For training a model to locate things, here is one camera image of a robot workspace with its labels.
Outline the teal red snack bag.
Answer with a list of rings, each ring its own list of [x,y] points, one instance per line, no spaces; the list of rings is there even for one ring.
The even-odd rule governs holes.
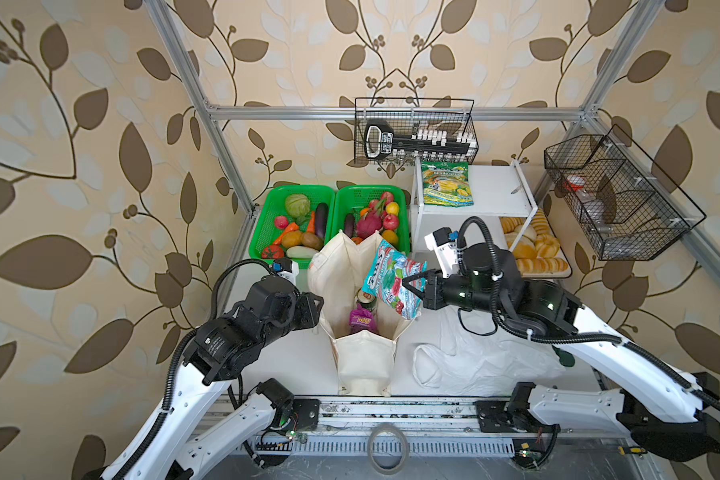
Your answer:
[[[371,262],[362,290],[393,308],[403,319],[414,320],[420,310],[400,310],[400,292],[407,290],[402,286],[402,280],[424,270],[427,270],[426,262],[412,260],[387,241],[382,240]]]

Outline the cream canvas tote bag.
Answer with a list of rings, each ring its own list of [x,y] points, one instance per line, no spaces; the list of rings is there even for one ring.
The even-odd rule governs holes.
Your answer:
[[[308,267],[309,290],[324,304],[319,325],[328,335],[339,393],[389,396],[397,341],[411,321],[374,294],[362,291],[382,237],[359,243],[340,232]]]

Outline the green white drink can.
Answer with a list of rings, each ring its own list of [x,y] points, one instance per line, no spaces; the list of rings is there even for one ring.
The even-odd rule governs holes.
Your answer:
[[[377,298],[362,289],[357,291],[356,304],[371,313],[375,313],[377,310]]]

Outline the purple snack bag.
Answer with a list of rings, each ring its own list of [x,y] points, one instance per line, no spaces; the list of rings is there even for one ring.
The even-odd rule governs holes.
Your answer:
[[[378,325],[374,314],[360,307],[350,312],[349,328],[351,334],[361,331],[369,331],[374,334],[378,333]]]

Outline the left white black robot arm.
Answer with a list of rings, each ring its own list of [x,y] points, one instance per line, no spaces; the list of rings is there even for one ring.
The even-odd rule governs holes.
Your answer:
[[[247,391],[243,370],[262,350],[315,327],[321,297],[296,286],[297,263],[256,265],[266,274],[228,312],[211,317],[181,340],[169,364],[164,395],[137,435],[107,467],[88,479],[201,479],[238,448],[251,452],[258,434],[286,439],[317,423],[316,400],[297,400],[275,379]]]

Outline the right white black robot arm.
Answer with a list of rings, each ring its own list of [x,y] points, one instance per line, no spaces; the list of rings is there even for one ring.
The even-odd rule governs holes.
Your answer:
[[[476,216],[458,231],[436,230],[428,243],[438,268],[401,282],[424,308],[486,312],[496,332],[567,351],[616,384],[595,393],[520,382],[497,424],[625,434],[638,447],[675,462],[720,455],[720,422],[707,412],[720,413],[714,376],[672,367],[610,327],[574,294],[550,281],[523,278],[513,254],[495,245]]]

